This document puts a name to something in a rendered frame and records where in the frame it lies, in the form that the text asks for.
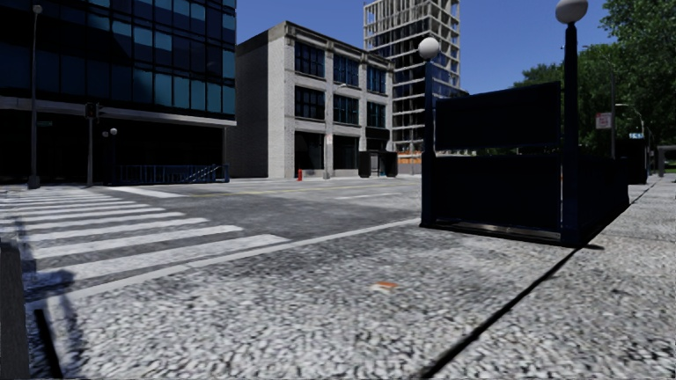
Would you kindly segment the black bus shelter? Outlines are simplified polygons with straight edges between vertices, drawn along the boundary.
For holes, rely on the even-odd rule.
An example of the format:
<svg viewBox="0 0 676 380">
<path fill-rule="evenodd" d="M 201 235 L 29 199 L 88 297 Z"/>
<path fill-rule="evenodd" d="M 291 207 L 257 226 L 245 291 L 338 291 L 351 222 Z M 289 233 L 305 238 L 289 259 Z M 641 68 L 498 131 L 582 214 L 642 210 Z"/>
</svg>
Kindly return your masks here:
<svg viewBox="0 0 676 380">
<path fill-rule="evenodd" d="M 398 175 L 398 155 L 395 151 L 367 150 L 358 152 L 358 176 L 394 178 Z"/>
</svg>

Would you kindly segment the pale concrete building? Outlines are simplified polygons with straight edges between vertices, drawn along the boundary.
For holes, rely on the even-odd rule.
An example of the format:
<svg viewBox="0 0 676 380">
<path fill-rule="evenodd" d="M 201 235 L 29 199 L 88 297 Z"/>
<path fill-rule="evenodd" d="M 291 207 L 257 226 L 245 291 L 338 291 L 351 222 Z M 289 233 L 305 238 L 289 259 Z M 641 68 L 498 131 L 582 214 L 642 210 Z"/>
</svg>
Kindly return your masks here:
<svg viewBox="0 0 676 380">
<path fill-rule="evenodd" d="M 236 47 L 233 178 L 358 175 L 358 152 L 395 151 L 393 65 L 290 21 Z"/>
</svg>

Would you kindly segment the dark stairway railing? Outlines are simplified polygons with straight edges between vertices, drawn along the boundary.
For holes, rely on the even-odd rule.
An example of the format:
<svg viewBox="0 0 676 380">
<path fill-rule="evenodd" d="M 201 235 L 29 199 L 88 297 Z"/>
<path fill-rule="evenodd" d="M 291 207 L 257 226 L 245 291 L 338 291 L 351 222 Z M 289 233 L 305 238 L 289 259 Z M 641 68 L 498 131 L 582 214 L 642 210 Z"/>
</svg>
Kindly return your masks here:
<svg viewBox="0 0 676 380">
<path fill-rule="evenodd" d="M 228 164 L 117 164 L 118 130 L 110 128 L 101 135 L 108 140 L 109 148 L 103 166 L 105 186 L 229 183 L 231 180 Z"/>
<path fill-rule="evenodd" d="M 425 93 L 425 228 L 579 248 L 629 205 L 625 160 L 578 143 L 577 29 L 587 0 L 560 0 L 564 79 L 459 98 Z"/>
</svg>

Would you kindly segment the unfinished concrete tower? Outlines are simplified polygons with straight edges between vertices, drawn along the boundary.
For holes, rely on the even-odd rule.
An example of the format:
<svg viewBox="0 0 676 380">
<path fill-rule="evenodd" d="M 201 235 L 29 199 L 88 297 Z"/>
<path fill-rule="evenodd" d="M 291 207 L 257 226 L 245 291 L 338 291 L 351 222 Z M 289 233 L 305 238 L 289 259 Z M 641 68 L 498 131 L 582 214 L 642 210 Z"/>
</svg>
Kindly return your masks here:
<svg viewBox="0 0 676 380">
<path fill-rule="evenodd" d="M 460 87 L 459 0 L 376 0 L 364 6 L 364 45 L 393 63 L 392 144 L 399 172 L 422 169 L 425 62 L 419 43 L 437 39 L 433 94 L 467 95 Z"/>
</svg>

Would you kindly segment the glass tower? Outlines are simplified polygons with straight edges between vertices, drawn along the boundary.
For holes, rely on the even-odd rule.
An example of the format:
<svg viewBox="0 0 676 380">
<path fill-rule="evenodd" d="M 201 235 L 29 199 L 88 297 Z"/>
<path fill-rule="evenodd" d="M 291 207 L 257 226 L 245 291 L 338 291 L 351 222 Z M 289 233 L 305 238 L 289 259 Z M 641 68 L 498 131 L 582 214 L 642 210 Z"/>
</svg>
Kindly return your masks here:
<svg viewBox="0 0 676 380">
<path fill-rule="evenodd" d="M 41 183 L 86 182 L 88 102 L 93 183 L 110 128 L 117 164 L 226 164 L 237 0 L 0 0 L 0 184 L 31 171 L 34 4 Z"/>
</svg>

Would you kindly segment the traffic light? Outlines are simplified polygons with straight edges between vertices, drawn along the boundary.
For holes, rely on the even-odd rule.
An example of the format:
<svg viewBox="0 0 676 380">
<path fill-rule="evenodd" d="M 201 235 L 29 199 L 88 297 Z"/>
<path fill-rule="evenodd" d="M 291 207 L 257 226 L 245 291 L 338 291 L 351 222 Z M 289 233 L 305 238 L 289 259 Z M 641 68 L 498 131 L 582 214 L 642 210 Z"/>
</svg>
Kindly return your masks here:
<svg viewBox="0 0 676 380">
<path fill-rule="evenodd" d="M 98 119 L 98 110 L 96 103 L 88 102 L 85 104 L 84 115 L 88 121 L 87 186 L 93 185 L 93 124 Z"/>
</svg>

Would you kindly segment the grey street lamp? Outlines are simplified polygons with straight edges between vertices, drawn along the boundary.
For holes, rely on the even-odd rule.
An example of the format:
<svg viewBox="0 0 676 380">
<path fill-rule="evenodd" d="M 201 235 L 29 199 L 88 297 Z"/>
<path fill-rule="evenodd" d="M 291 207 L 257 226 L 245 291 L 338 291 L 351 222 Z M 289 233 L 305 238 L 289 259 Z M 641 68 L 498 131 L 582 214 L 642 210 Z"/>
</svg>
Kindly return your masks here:
<svg viewBox="0 0 676 380">
<path fill-rule="evenodd" d="M 31 171 L 28 178 L 28 189 L 34 190 L 40 187 L 40 179 L 37 175 L 37 100 L 36 100 L 36 43 L 38 17 L 42 12 L 40 4 L 34 4 L 33 10 L 33 44 L 32 44 L 32 80 L 31 80 Z"/>
<path fill-rule="evenodd" d="M 615 104 L 615 115 L 618 115 L 620 110 L 632 113 L 632 128 L 625 136 L 616 140 L 616 154 L 628 160 L 628 183 L 645 184 L 650 174 L 650 141 L 646 137 L 644 118 L 631 104 Z"/>
</svg>

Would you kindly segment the trees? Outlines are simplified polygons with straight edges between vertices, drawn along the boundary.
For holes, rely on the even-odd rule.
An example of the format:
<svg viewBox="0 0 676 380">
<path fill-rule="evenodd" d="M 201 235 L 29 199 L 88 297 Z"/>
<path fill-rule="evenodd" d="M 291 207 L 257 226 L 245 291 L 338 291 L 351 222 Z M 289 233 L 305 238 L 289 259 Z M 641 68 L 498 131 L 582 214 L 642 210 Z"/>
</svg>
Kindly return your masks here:
<svg viewBox="0 0 676 380">
<path fill-rule="evenodd" d="M 615 104 L 635 106 L 656 145 L 676 144 L 676 0 L 606 0 L 601 27 L 614 38 L 578 55 L 579 143 L 607 157 L 611 146 L 610 68 Z M 615 115 L 616 140 L 632 128 L 631 112 Z"/>
</svg>

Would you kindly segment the dark bin or box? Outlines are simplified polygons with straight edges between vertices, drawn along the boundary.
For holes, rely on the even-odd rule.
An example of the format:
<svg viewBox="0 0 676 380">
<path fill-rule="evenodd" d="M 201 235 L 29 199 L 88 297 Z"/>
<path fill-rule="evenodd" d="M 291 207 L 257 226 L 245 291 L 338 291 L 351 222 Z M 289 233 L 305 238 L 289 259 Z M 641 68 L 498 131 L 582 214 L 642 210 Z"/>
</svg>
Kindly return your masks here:
<svg viewBox="0 0 676 380">
<path fill-rule="evenodd" d="M 0 242 L 0 380 L 30 378 L 21 259 Z"/>
</svg>

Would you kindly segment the sign on a post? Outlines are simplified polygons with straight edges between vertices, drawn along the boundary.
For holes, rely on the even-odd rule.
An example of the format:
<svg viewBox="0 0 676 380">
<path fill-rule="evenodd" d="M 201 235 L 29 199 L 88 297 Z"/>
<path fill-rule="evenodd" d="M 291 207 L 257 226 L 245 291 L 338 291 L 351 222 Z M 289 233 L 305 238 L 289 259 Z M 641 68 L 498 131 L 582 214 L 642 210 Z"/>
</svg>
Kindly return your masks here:
<svg viewBox="0 0 676 380">
<path fill-rule="evenodd" d="M 611 119 L 610 119 L 610 127 L 611 127 L 611 146 L 610 146 L 610 152 L 611 152 L 611 158 L 615 160 L 615 138 L 616 138 L 616 128 L 615 128 L 615 74 L 614 74 L 614 67 L 611 63 L 608 63 L 609 68 L 610 68 L 610 84 L 611 84 Z"/>
</svg>

